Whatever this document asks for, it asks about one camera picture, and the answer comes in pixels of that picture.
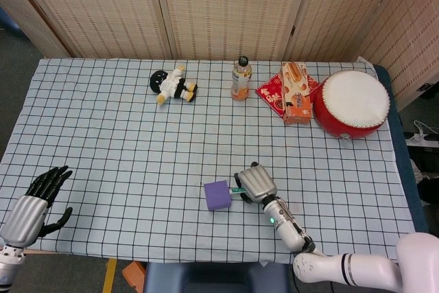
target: purple cube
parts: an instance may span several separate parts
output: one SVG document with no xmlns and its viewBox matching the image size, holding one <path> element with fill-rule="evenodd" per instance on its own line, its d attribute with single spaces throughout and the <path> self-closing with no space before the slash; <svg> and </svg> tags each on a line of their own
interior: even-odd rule
<svg viewBox="0 0 439 293">
<path fill-rule="evenodd" d="M 232 204 L 232 198 L 230 197 L 226 181 L 207 183 L 204 185 L 204 192 L 209 211 L 225 209 Z"/>
</svg>

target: table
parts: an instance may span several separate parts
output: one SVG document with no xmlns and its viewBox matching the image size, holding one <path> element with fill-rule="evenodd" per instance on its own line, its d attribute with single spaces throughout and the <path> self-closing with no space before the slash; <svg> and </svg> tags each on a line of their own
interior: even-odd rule
<svg viewBox="0 0 439 293">
<path fill-rule="evenodd" d="M 195 102 L 156 105 L 148 78 L 187 67 Z M 327 255 L 396 258 L 414 231 L 388 122 L 365 139 L 342 141 L 310 125 L 284 126 L 254 92 L 230 97 L 230 61 L 41 60 L 0 165 L 0 219 L 38 174 L 68 165 L 48 215 L 73 215 L 31 248 L 154 262 L 291 263 L 255 204 L 210 212 L 202 185 L 230 180 L 258 161 L 278 195 Z M 253 89 L 279 62 L 254 62 Z M 364 63 L 307 63 L 323 81 L 341 69 L 375 75 Z"/>
</svg>

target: drum head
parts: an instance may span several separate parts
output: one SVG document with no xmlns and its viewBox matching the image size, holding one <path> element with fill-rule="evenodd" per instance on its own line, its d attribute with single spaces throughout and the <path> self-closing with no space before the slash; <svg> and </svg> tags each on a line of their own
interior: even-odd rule
<svg viewBox="0 0 439 293">
<path fill-rule="evenodd" d="M 328 111 L 345 125 L 369 128 L 381 125 L 390 100 L 384 86 L 361 71 L 340 71 L 326 80 L 323 101 Z"/>
</svg>

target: plush doll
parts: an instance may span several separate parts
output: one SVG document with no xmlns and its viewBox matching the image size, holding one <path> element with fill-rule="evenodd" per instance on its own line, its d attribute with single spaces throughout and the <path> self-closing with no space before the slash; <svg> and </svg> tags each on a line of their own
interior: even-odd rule
<svg viewBox="0 0 439 293">
<path fill-rule="evenodd" d="M 188 102 L 192 102 L 195 99 L 195 92 L 198 86 L 194 82 L 187 82 L 182 78 L 184 70 L 185 66 L 179 65 L 170 74 L 159 70 L 151 75 L 150 87 L 158 94 L 158 104 L 165 103 L 168 97 L 181 97 Z"/>
</svg>

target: plastic bottle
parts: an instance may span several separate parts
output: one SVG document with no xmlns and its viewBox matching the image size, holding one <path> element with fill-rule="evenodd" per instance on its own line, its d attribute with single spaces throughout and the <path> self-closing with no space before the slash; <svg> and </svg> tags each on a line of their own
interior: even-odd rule
<svg viewBox="0 0 439 293">
<path fill-rule="evenodd" d="M 232 71 L 232 88 L 230 92 L 233 99 L 244 100 L 247 98 L 251 77 L 252 67 L 248 64 L 248 58 L 240 56 Z"/>
</svg>

